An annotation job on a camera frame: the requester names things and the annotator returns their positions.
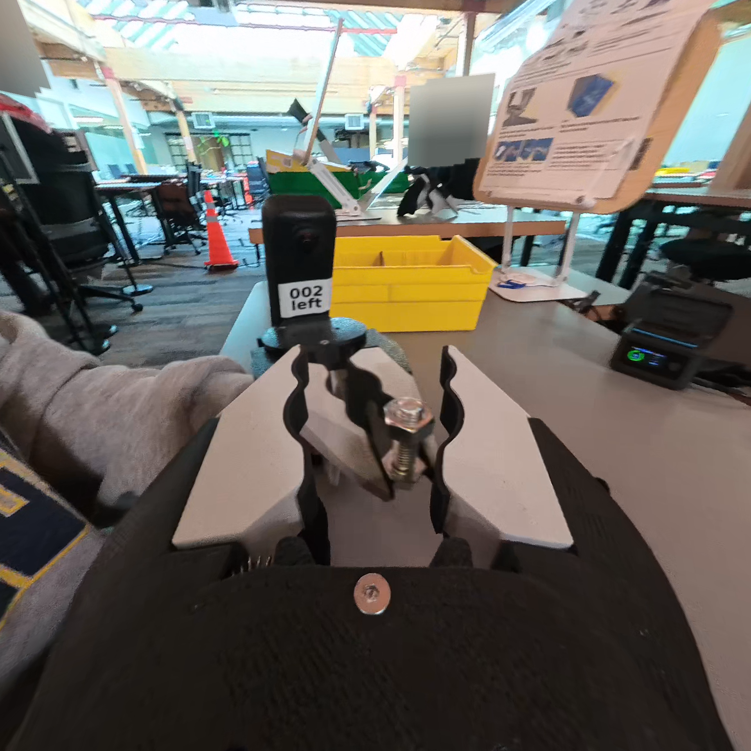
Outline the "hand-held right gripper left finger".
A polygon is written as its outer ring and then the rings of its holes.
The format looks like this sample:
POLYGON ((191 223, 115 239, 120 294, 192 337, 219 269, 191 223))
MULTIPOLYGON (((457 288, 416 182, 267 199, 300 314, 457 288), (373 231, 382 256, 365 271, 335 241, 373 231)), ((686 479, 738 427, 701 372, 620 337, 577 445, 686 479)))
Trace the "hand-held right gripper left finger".
POLYGON ((237 543, 253 561, 302 536, 314 561, 331 563, 327 512, 318 496, 308 420, 308 357, 284 354, 224 408, 178 522, 178 549, 237 543))

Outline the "dark desk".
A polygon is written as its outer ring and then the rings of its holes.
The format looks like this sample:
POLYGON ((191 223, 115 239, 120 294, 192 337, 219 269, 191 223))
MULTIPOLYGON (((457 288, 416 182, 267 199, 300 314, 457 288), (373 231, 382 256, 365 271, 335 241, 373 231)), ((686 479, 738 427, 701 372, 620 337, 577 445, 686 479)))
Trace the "dark desk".
POLYGON ((158 189, 162 183, 163 181, 157 180, 155 176, 146 176, 144 180, 110 180, 99 182, 95 185, 99 197, 107 202, 113 214, 115 225, 119 230, 127 252, 127 260, 124 263, 130 268, 139 267, 151 261, 140 257, 139 250, 130 235, 124 215, 120 210, 118 198, 121 196, 136 196, 139 199, 144 197, 149 199, 161 230, 162 236, 160 239, 164 246, 164 253, 166 253, 174 249, 176 244, 174 232, 164 215, 164 208, 158 194, 158 189))

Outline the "orange traffic cone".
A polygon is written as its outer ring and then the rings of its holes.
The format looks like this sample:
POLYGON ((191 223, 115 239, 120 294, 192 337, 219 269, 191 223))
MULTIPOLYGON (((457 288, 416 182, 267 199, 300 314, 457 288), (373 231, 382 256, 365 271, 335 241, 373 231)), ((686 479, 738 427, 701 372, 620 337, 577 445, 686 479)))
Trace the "orange traffic cone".
POLYGON ((205 225, 208 241, 208 259, 204 262, 207 271, 234 271, 239 262, 232 255, 223 228, 219 221, 216 205, 210 190, 203 192, 205 204, 205 225))

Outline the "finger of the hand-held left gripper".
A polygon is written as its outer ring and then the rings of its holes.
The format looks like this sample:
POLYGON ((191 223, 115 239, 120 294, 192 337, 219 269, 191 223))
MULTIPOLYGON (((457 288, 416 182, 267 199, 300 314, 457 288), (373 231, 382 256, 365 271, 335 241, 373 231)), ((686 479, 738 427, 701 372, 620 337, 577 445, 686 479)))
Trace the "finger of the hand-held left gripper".
MULTIPOLYGON (((358 368, 371 373, 379 380, 380 389, 386 395, 386 402, 405 397, 422 400, 414 377, 383 349, 370 347, 358 352, 358 368)), ((426 406, 425 411, 432 418, 432 424, 429 432, 425 428, 425 435, 420 438, 414 474, 433 473, 437 457, 438 445, 434 436, 437 419, 429 407, 426 406)), ((389 429, 383 425, 382 418, 377 418, 376 427, 371 428, 371 435, 375 439, 376 452, 389 473, 398 459, 398 442, 390 437, 389 429)))
POLYGON ((341 474, 381 500, 392 501, 393 484, 367 432, 349 417, 345 400, 330 390, 329 380, 326 369, 309 369, 304 391, 308 417, 301 437, 341 474))

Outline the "black power bank with display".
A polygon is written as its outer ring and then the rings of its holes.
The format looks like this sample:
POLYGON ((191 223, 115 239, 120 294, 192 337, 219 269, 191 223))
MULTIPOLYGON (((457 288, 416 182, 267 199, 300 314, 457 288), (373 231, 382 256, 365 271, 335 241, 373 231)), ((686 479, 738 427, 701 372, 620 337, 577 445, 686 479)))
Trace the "black power bank with display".
POLYGON ((697 343, 629 325, 616 344, 609 367, 661 388, 684 390, 698 375, 703 362, 697 343))

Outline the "steel hex bolt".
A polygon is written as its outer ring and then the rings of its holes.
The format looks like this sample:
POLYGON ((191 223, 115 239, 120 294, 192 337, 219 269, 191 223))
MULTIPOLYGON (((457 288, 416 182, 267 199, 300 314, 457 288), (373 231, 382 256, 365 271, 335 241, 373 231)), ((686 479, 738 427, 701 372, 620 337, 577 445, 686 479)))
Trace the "steel hex bolt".
POLYGON ((420 438, 425 435, 424 429, 432 424, 432 418, 427 415, 422 400, 412 398, 391 399, 384 407, 384 425, 388 427, 391 438, 395 438, 399 445, 399 458, 408 462, 417 457, 420 438))

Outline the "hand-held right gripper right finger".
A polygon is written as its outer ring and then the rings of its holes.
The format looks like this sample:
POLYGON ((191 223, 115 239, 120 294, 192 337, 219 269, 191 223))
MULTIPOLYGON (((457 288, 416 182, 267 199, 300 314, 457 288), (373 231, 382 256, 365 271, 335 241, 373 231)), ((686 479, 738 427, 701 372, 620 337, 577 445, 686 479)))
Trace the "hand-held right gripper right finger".
POLYGON ((475 565, 495 564, 505 544, 572 549, 529 414, 454 346, 442 350, 439 383, 435 530, 467 542, 475 565))

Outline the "dark grey device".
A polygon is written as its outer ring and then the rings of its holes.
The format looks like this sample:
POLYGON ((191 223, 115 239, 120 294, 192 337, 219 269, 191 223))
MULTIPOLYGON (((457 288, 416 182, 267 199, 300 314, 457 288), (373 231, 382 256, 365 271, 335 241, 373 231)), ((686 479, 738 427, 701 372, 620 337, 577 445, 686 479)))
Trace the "dark grey device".
POLYGON ((699 380, 725 388, 749 387, 749 298, 697 282, 648 274, 623 305, 620 332, 629 325, 683 337, 704 356, 699 380))

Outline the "wooden desk with black legs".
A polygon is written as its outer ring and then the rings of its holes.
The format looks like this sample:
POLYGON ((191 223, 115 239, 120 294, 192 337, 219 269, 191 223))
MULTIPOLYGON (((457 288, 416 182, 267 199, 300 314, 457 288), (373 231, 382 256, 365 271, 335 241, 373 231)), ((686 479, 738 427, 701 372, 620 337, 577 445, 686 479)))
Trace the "wooden desk with black legs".
POLYGON ((709 187, 674 185, 649 189, 632 206, 618 213, 612 233, 600 258, 595 277, 613 283, 622 264, 635 221, 644 226, 627 253, 619 287, 636 283, 660 225, 699 230, 711 237, 735 235, 749 239, 749 190, 714 192, 709 187))

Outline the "wooden instruction board on stand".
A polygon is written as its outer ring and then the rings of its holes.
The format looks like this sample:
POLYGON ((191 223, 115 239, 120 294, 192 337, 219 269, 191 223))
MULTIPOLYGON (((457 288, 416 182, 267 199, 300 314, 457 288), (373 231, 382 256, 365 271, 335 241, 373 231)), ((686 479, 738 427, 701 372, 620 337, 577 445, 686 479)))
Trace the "wooden instruction board on stand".
POLYGON ((568 284, 582 214, 625 209, 662 164, 719 48, 711 1, 573 2, 496 111, 474 194, 506 207, 489 289, 514 303, 580 300, 568 284), (570 212, 554 273, 512 268, 517 208, 570 212))

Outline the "person's left forearm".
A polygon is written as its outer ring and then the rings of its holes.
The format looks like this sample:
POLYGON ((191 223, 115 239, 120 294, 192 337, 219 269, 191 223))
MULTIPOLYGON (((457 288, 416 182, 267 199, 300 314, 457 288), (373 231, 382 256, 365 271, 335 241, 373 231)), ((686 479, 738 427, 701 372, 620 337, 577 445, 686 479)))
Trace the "person's left forearm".
POLYGON ((212 355, 161 369, 104 365, 1 314, 2 433, 90 521, 113 521, 254 381, 212 355))

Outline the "black office chair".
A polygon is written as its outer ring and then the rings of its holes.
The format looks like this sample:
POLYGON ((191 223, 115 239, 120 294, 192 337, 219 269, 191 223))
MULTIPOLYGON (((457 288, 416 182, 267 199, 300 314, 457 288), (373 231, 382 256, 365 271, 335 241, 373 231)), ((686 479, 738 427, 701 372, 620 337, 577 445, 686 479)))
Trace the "black office chair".
POLYGON ((162 181, 153 191, 153 202, 164 232, 165 252, 187 245, 200 255, 207 243, 205 228, 186 184, 162 181))
POLYGON ((717 239, 675 239, 660 253, 673 264, 688 268, 691 278, 706 282, 735 282, 750 278, 750 250, 717 239))
POLYGON ((80 294, 121 300, 140 313, 144 307, 133 295, 92 281, 110 252, 119 254, 119 245, 95 190, 94 167, 83 135, 73 129, 43 128, 19 117, 9 116, 8 122, 36 176, 35 183, 24 184, 25 196, 80 294))

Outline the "yellow plastic bin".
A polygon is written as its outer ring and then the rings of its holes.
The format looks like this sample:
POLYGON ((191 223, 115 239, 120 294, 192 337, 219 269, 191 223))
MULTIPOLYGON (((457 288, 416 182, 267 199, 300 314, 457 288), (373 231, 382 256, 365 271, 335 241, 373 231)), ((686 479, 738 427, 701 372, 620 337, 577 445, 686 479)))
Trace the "yellow plastic bin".
POLYGON ((460 236, 338 237, 331 317, 382 333, 473 331, 496 266, 460 236))

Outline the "steel hex nut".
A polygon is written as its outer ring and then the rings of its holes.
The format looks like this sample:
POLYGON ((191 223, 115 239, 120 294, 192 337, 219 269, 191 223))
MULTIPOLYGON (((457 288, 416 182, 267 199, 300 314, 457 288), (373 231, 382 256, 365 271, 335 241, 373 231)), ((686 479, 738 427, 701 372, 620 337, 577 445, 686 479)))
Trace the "steel hex nut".
POLYGON ((409 489, 414 487, 428 470, 429 465, 420 457, 408 462, 399 456, 393 456, 388 463, 387 475, 395 487, 409 489))

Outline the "person's grey printed sweatshirt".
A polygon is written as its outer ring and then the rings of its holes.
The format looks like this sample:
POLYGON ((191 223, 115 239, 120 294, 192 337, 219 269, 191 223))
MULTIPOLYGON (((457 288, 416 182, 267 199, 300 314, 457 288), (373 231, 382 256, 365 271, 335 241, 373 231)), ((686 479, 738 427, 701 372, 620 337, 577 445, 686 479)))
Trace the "person's grey printed sweatshirt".
POLYGON ((2 434, 2 695, 53 642, 104 541, 2 434))

